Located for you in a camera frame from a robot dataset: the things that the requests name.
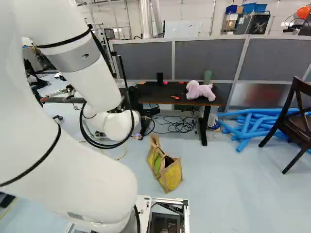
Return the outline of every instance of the table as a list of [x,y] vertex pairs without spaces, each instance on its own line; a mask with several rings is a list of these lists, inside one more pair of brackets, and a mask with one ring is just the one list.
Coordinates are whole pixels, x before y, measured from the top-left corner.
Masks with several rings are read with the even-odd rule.
[[[187,93],[186,86],[187,86],[186,82],[184,83],[168,82],[168,84],[164,84],[163,86],[158,86],[157,82],[146,82],[144,84],[138,84],[136,85],[136,88],[138,89],[139,93],[138,102],[204,106],[205,107],[204,115],[203,117],[199,118],[198,123],[202,145],[207,146],[206,129],[210,107],[225,106],[226,101],[219,94],[217,84],[215,84],[212,88],[212,91],[216,96],[216,99],[213,102],[210,102],[205,97],[199,97],[195,100],[188,100],[186,98]],[[179,97],[179,99],[176,100],[171,96],[177,96]],[[151,120],[149,119],[145,119],[141,122],[140,134],[142,136],[145,134],[150,122]]]

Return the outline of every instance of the plush toy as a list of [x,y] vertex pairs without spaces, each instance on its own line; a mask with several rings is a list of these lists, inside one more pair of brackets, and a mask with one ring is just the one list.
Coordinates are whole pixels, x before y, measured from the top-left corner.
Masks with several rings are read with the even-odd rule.
[[210,102],[212,102],[216,98],[211,90],[212,87],[212,84],[200,85],[198,81],[192,80],[186,86],[186,89],[188,90],[188,93],[186,94],[187,99],[194,100],[200,96],[204,96],[208,98]]

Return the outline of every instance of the storage bin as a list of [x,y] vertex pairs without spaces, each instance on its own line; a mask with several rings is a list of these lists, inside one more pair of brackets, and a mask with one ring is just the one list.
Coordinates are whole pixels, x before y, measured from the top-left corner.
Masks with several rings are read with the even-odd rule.
[[243,12],[244,13],[250,13],[252,11],[255,11],[256,8],[256,3],[247,3],[247,4],[243,4],[244,8],[243,8]]
[[265,12],[267,4],[256,4],[255,12]]
[[238,8],[238,5],[231,5],[231,6],[227,6],[225,9],[225,14],[229,14],[229,13],[236,13]]

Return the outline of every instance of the orange object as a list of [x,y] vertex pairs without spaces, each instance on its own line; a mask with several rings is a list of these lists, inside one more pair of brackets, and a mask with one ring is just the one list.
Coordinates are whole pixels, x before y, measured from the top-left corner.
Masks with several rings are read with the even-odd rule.
[[311,8],[309,5],[303,6],[297,10],[296,14],[299,18],[307,19],[308,15],[310,14]]

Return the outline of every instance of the yellow bag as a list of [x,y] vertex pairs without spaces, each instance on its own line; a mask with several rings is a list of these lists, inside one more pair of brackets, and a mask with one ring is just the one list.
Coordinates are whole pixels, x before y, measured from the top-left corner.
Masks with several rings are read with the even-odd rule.
[[156,134],[150,136],[150,144],[147,164],[164,191],[169,193],[175,190],[182,181],[181,159],[165,154]]

